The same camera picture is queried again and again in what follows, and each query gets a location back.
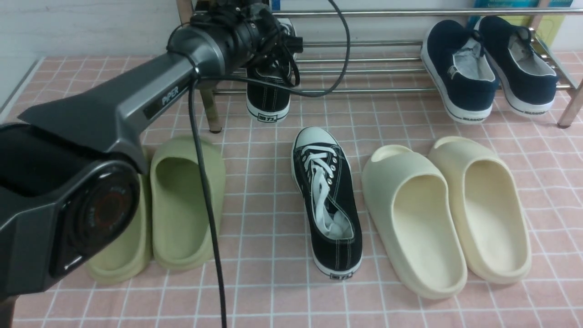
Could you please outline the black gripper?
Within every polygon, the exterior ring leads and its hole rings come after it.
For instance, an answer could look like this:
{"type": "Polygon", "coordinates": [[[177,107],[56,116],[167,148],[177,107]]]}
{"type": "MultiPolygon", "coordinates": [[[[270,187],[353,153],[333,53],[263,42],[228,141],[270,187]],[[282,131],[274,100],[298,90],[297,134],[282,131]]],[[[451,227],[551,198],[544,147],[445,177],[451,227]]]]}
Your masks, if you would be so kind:
{"type": "Polygon", "coordinates": [[[281,82],[261,82],[258,77],[232,75],[231,81],[263,87],[297,87],[300,72],[296,56],[304,50],[304,41],[297,36],[293,25],[278,19],[262,0],[231,0],[235,22],[248,28],[249,35],[241,36],[242,48],[250,52],[246,69],[260,77],[277,76],[281,82]]]}

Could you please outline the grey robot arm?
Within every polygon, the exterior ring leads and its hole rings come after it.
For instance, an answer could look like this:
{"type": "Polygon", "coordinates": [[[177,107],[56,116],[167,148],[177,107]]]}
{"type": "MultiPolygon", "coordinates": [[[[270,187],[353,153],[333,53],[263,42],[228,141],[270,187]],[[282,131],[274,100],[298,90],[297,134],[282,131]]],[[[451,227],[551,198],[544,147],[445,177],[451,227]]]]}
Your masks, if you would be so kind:
{"type": "Polygon", "coordinates": [[[260,0],[221,1],[172,31],[166,53],[1,125],[1,326],[127,229],[148,164],[139,135],[185,92],[293,60],[301,37],[260,0]]]}

